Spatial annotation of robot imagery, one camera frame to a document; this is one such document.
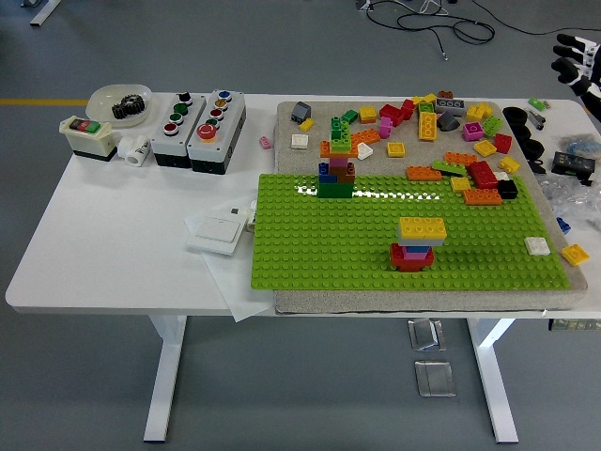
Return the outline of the robot right hand white shell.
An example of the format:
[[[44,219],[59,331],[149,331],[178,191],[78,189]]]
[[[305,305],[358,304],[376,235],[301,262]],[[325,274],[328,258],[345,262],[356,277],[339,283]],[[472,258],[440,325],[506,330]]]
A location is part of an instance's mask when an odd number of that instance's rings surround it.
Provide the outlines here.
[[[600,119],[600,44],[566,34],[559,34],[557,41],[553,52],[558,58],[551,68],[558,72],[558,81]]]

